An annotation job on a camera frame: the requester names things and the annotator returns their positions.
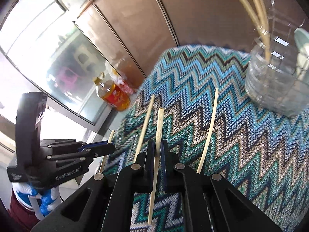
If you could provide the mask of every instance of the plastic bottle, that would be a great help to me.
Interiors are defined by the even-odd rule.
[[[97,86],[97,95],[118,111],[126,110],[131,102],[129,96],[112,80],[105,80],[104,73],[102,73],[102,77],[93,78],[93,82]]]

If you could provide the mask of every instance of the pink object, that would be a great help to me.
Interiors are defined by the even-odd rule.
[[[62,92],[73,91],[78,75],[67,67],[61,67],[59,74],[56,76],[56,83]]]

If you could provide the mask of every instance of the knitted blanket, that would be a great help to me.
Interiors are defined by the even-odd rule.
[[[108,157],[104,173],[132,163],[152,94],[156,98],[142,152],[148,139],[155,139],[158,108],[164,107],[163,139],[183,164],[196,170],[218,87],[202,173],[219,172],[283,231],[293,231],[309,205],[309,110],[288,119],[255,105],[244,88],[249,60],[247,53],[203,45],[166,50],[116,131],[116,151]],[[180,195],[165,194],[158,179],[151,226],[149,196],[135,194],[131,231],[183,231]]]

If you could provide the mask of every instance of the brown cabinet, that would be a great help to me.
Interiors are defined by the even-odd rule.
[[[117,71],[128,84],[133,88],[138,88],[141,85],[145,79],[144,75],[93,6],[90,6],[79,17],[76,24],[112,66],[121,62]]]
[[[176,46],[156,0],[96,0],[95,4],[146,76],[162,52]]]
[[[238,0],[161,0],[180,45],[210,44],[250,52],[258,36]],[[275,6],[296,21],[305,13],[296,0],[275,0]]]

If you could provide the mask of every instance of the wooden stick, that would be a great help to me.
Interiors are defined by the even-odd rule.
[[[244,6],[245,10],[248,12],[254,26],[259,29],[260,28],[260,22],[259,19],[256,15],[256,13],[254,12],[253,8],[251,7],[250,3],[248,2],[248,0],[239,0],[242,5]]]
[[[152,186],[152,192],[150,193],[148,225],[151,225],[152,213],[153,213],[154,204],[155,204],[154,200],[155,200],[155,191],[156,191],[156,188],[157,188],[157,178],[158,178],[158,170],[159,170],[160,145],[161,145],[161,139],[162,139],[163,119],[164,119],[164,108],[159,108],[158,123],[157,123],[157,134],[156,134],[156,138],[155,138],[154,182],[153,182],[153,186]]]
[[[265,30],[267,30],[269,32],[269,25],[268,25],[268,19],[267,19],[267,12],[266,12],[266,8],[265,8],[265,4],[263,0],[259,0],[261,7],[262,7],[262,11],[263,11],[263,15],[264,15],[264,20],[266,22],[265,24]]]
[[[200,164],[198,165],[198,168],[197,168],[197,171],[196,171],[197,173],[200,173],[202,171],[204,160],[206,158],[206,153],[207,153],[207,150],[208,150],[208,146],[209,146],[209,143],[210,143],[210,140],[211,140],[212,129],[214,127],[214,119],[216,117],[218,92],[219,92],[219,90],[218,90],[218,88],[216,88],[216,92],[215,92],[215,95],[214,95],[214,108],[213,108],[213,113],[212,113],[212,116],[211,116],[211,124],[209,125],[206,143],[205,143],[205,147],[204,147],[204,150],[203,150],[203,153],[202,153],[202,157],[200,159]]]
[[[155,100],[154,98],[155,98],[155,95],[153,94],[151,96],[151,99],[150,99],[150,102],[149,102],[149,105],[148,105],[147,114],[146,114],[146,117],[145,117],[145,120],[144,120],[144,124],[143,124],[143,127],[142,127],[142,132],[141,132],[141,134],[139,136],[139,140],[138,140],[138,143],[137,143],[137,147],[136,147],[136,152],[135,152],[133,163],[135,163],[136,157],[139,154],[139,152],[141,151],[141,148],[142,148],[142,145],[143,145],[143,140],[144,140],[144,136],[145,136],[145,133],[146,133],[147,126],[148,126],[149,117],[150,117],[152,106],[153,106],[154,100]]]
[[[263,29],[265,29],[266,31],[268,31],[268,22],[267,22],[267,15],[264,14],[263,9],[262,9],[262,4],[260,2],[260,0],[253,0],[257,14],[259,15],[259,19],[260,19],[260,25]],[[270,44],[270,40],[269,40],[269,35],[262,35],[262,39],[265,45],[265,59],[267,61],[270,60],[270,52],[269,52],[269,44]]]
[[[264,13],[262,11],[262,5],[261,5],[259,0],[253,0],[253,2],[254,2],[254,5],[255,5],[257,14],[259,16],[259,19],[260,19],[260,24],[261,24],[262,27],[265,27],[265,19],[264,19]]]
[[[262,38],[262,41],[264,43],[264,45],[266,46],[265,48],[265,59],[267,61],[270,60],[270,53],[269,53],[269,44],[268,44],[268,37],[266,37],[262,32],[261,32],[261,23],[259,21],[258,16],[256,15],[256,13],[254,12],[252,6],[250,5],[250,3],[248,2],[248,0],[239,0],[242,5],[244,6],[245,10],[247,11],[247,13],[249,14],[254,26],[256,27],[259,36]]]
[[[108,140],[107,143],[111,143],[112,142],[113,137],[114,137],[114,133],[115,133],[115,130],[112,130],[111,134],[109,135],[109,140]],[[100,165],[100,170],[98,171],[99,173],[103,172],[104,165],[105,165],[105,162],[106,162],[106,158],[107,158],[107,155],[103,156],[103,158],[102,158],[102,163]]]

